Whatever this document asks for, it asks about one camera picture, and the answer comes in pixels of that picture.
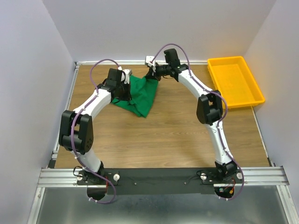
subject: wall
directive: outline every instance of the wall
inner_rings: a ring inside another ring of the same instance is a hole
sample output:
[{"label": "wall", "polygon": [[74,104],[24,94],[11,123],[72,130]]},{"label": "wall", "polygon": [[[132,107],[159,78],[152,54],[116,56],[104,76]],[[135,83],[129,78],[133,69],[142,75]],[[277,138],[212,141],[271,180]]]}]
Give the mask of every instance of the wall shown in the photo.
[{"label": "wall", "polygon": [[144,60],[169,42],[182,45],[192,60],[243,55],[275,3],[275,0],[43,1],[75,61],[107,57]]},{"label": "wall", "polygon": [[277,0],[245,59],[266,102],[256,107],[271,160],[283,165],[299,212],[299,1]]},{"label": "wall", "polygon": [[73,60],[40,0],[0,7],[0,223],[27,223],[49,162]]}]

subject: green cloth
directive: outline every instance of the green cloth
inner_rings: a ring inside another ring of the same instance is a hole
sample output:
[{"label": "green cloth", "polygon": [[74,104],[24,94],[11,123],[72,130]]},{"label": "green cloth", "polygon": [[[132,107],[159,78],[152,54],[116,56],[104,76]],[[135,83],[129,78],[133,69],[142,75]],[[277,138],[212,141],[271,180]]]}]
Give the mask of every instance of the green cloth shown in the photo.
[{"label": "green cloth", "polygon": [[118,101],[117,99],[114,99],[112,103],[135,113],[138,117],[146,118],[154,103],[158,81],[154,79],[146,79],[145,77],[137,78],[131,75],[130,82],[132,100],[120,101],[114,104],[114,102]]}]

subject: wood grain surface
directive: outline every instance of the wood grain surface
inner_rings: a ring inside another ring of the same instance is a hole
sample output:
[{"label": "wood grain surface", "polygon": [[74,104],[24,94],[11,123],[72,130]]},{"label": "wood grain surface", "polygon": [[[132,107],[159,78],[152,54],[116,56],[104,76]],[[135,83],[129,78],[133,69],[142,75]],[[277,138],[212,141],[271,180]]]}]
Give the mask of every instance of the wood grain surface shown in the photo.
[{"label": "wood grain surface", "polygon": [[[112,65],[93,71],[101,83]],[[143,77],[145,65],[124,65],[133,75]],[[80,66],[70,110],[92,94],[91,66]],[[214,87],[206,65],[193,65],[194,74]],[[197,99],[174,79],[159,82],[156,98],[147,118],[139,118],[115,105],[106,106],[93,121],[96,155],[107,168],[214,167],[214,149],[206,128],[196,117]],[[224,119],[229,148],[242,167],[269,166],[251,108],[229,110]],[[78,165],[72,154],[60,147],[55,168]]]}]

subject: yellow plastic tray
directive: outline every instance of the yellow plastic tray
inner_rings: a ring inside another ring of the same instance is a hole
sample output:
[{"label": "yellow plastic tray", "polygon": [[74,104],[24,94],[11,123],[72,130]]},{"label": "yellow plastic tray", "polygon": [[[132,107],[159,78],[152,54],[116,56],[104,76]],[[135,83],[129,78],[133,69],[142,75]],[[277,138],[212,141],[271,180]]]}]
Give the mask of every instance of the yellow plastic tray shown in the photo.
[{"label": "yellow plastic tray", "polygon": [[265,102],[242,56],[211,58],[207,63],[215,88],[225,98],[228,108],[256,106]]}]

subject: floor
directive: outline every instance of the floor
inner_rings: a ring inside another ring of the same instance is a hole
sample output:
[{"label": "floor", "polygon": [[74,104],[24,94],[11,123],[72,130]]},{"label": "floor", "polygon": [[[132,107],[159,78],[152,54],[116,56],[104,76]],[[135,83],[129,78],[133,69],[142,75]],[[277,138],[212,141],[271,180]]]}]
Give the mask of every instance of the floor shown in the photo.
[{"label": "floor", "polygon": [[[101,83],[112,65],[94,69]],[[144,76],[145,65],[123,65],[133,75]],[[81,65],[70,110],[92,94],[91,66]],[[206,65],[192,65],[194,74],[207,86],[213,83]],[[139,118],[114,105],[106,106],[93,121],[96,155],[107,168],[214,167],[214,150],[206,128],[196,117],[197,99],[174,79],[162,79],[147,118]],[[251,108],[229,110],[223,121],[229,148],[242,167],[269,166]],[[60,147],[55,168],[78,165],[72,154]]]}]

